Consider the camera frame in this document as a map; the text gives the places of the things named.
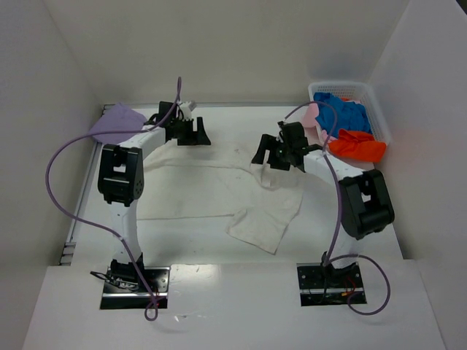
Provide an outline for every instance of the gray wall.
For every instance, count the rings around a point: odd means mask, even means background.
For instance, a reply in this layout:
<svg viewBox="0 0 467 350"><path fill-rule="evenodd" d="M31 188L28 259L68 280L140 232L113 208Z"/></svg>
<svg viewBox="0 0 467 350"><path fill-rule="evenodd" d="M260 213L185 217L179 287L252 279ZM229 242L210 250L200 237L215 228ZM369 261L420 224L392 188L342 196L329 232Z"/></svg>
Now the gray wall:
<svg viewBox="0 0 467 350"><path fill-rule="evenodd" d="M412 0L372 77L393 137L381 165L405 255L448 349L467 343L467 15Z"/></svg>
<svg viewBox="0 0 467 350"><path fill-rule="evenodd" d="M303 101L367 80L408 0L45 0L100 102Z"/></svg>
<svg viewBox="0 0 467 350"><path fill-rule="evenodd" d="M46 163L87 131L99 106L40 0L0 0L0 9L0 347L16 350L69 229L45 192ZM90 147L73 147L53 169L53 187L70 209Z"/></svg>

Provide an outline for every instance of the white table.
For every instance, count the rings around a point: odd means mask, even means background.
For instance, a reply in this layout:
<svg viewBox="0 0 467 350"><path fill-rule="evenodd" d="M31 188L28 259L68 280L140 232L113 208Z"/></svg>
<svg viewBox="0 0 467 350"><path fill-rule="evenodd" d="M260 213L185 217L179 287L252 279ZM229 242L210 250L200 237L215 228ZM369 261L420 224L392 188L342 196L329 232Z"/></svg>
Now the white table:
<svg viewBox="0 0 467 350"><path fill-rule="evenodd" d="M209 135L259 143L262 133L277 133L277 121L290 110L196 111ZM96 186L97 162L96 157L80 216L108 225L108 207ZM228 236L225 217L140 221L146 265L171 265L169 308L156 322L145 321L142 310L99 310L102 284L88 271L105 269L115 239L76 224L72 266L48 269L24 350L444 349L417 266L402 259L392 225L365 238L364 252L382 264L392 283L382 313L365 317L347 306L300 307L296 263L320 261L335 219L335 189L310 176L300 214L275 255ZM385 285L367 262L360 269L368 305L359 308L368 311L384 300Z"/></svg>

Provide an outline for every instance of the orange cloth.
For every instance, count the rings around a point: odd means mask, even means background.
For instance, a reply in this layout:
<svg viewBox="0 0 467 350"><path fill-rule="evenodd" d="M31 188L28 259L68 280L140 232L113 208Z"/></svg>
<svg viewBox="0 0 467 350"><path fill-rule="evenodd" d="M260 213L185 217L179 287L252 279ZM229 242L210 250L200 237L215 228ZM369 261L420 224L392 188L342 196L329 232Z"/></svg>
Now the orange cloth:
<svg viewBox="0 0 467 350"><path fill-rule="evenodd" d="M339 130L339 138L329 144L329 150L338 156L378 163L386 151L384 142L362 131Z"/></svg>

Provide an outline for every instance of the white laundry basket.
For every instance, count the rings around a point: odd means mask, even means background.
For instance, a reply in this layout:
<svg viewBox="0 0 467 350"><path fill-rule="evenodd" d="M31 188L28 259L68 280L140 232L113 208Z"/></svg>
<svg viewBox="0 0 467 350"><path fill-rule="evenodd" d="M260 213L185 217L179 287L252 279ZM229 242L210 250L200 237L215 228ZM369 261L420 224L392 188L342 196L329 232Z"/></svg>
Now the white laundry basket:
<svg viewBox="0 0 467 350"><path fill-rule="evenodd" d="M370 85L362 82L313 82L308 87L310 101L313 101L314 93L332 93L339 98L358 100L366 108L366 115L370 122L371 132L377 141L390 143L390 133L381 108ZM321 127L317 126L318 137L321 143Z"/></svg>

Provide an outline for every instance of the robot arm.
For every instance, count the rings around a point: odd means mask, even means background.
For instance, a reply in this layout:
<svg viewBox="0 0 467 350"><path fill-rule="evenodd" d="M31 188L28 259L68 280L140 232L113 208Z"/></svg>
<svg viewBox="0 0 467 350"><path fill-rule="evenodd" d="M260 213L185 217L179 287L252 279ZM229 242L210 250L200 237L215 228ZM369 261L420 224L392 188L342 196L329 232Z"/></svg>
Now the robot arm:
<svg viewBox="0 0 467 350"><path fill-rule="evenodd" d="M154 128L171 105L160 102L159 113L150 118L142 133L118 145L106 144L102 148L98 189L110 205L113 230L125 239L141 270L144 264L137 235L136 207L144 189L143 160L170 139L177 139L177 144L183 146L211 144L202 117L196 118L197 130L193 130L191 112L196 104L191 101L179 104L164 125ZM110 270L115 278L138 282L130 257L121 244L112 258Z"/></svg>
<svg viewBox="0 0 467 350"><path fill-rule="evenodd" d="M268 150L267 163L271 168L289 170L290 166L295 166L334 186L332 174L323 157L323 148L316 144L308 145L301 123L280 122L279 128L278 137L262 136L252 163L262 164ZM338 177L342 205L341 227L330 258L357 254L361 251L365 236L382 231L394 221L393 206L380 171L362 171L332 155L328 155L328 159ZM354 262L355 258L340 259L333 262L332 266L342 269Z"/></svg>

